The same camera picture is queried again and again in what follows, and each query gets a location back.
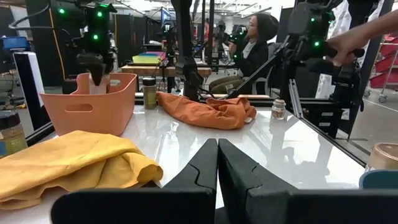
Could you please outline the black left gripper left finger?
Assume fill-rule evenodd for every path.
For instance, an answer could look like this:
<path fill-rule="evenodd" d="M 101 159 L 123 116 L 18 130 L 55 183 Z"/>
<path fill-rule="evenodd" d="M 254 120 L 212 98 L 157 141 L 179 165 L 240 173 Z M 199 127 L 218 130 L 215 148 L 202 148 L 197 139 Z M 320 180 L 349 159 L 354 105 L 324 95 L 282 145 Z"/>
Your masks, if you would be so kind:
<path fill-rule="evenodd" d="M 171 187 L 205 187 L 216 190 L 217 140 L 208 139 L 188 164 L 165 185 Z"/>

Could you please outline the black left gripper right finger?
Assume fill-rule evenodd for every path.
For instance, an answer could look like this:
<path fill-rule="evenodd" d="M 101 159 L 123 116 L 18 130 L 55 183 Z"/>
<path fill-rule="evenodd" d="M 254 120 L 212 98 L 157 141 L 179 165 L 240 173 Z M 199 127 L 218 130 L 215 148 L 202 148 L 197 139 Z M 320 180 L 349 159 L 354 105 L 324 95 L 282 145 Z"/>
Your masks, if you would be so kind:
<path fill-rule="evenodd" d="M 296 190 L 227 139 L 219 140 L 219 178 L 222 190 Z"/>

